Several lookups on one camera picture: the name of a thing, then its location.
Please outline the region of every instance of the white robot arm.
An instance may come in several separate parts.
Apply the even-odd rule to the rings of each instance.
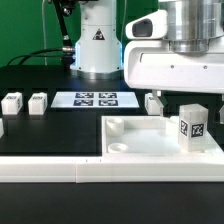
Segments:
[[[116,37],[116,0],[81,1],[81,37],[71,70],[88,79],[113,79],[122,68]]]
[[[222,1],[161,0],[159,6],[162,11],[127,25],[127,35],[137,39],[125,49],[124,74],[128,85],[154,90],[223,94]],[[134,26],[150,16],[152,24],[158,27],[160,18],[154,19],[154,16],[164,10],[167,27],[165,16],[159,25],[164,32],[154,34],[152,31],[151,37],[134,35]],[[145,26],[144,29],[147,33],[149,28]]]
[[[167,11],[158,10],[129,23],[126,35],[132,40],[161,39],[167,34]]]

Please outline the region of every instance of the green wall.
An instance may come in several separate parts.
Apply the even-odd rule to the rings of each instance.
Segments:
[[[157,10],[157,0],[127,0],[126,23]],[[117,0],[117,36],[120,38],[124,0]],[[61,34],[54,6],[46,4],[47,47],[61,47]],[[13,57],[44,48],[42,29],[42,0],[1,1],[0,4],[0,66]],[[80,37],[79,7],[66,24],[75,42]],[[43,59],[31,59],[27,64],[43,64]],[[49,64],[60,64],[60,59],[48,59]]]

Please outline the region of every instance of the white plastic fixture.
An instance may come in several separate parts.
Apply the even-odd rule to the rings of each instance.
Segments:
[[[1,101],[3,115],[16,115],[23,106],[22,93],[8,93]]]
[[[124,121],[123,133],[107,133],[111,119]],[[178,123],[179,117],[102,117],[102,156],[0,157],[0,182],[224,181],[215,140],[206,132],[203,151],[186,151]]]
[[[107,120],[107,134],[120,136],[124,132],[124,120],[121,118],[110,118]]]

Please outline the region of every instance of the small white block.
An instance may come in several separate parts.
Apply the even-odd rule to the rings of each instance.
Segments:
[[[23,106],[22,93],[8,93],[1,101],[2,114],[16,115]]]
[[[30,115],[43,115],[47,108],[47,94],[34,93],[28,102]]]
[[[207,133],[208,110],[199,104],[180,107],[178,142],[187,151],[203,151]]]
[[[4,135],[4,128],[2,119],[0,119],[0,138]]]

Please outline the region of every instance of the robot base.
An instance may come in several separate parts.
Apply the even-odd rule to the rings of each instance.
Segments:
[[[75,71],[72,70],[72,75],[84,78],[84,79],[107,79],[107,80],[111,80],[111,79],[119,79],[122,76],[122,70],[118,70],[115,72],[110,72],[110,73],[95,73],[95,72],[83,72],[83,71]]]

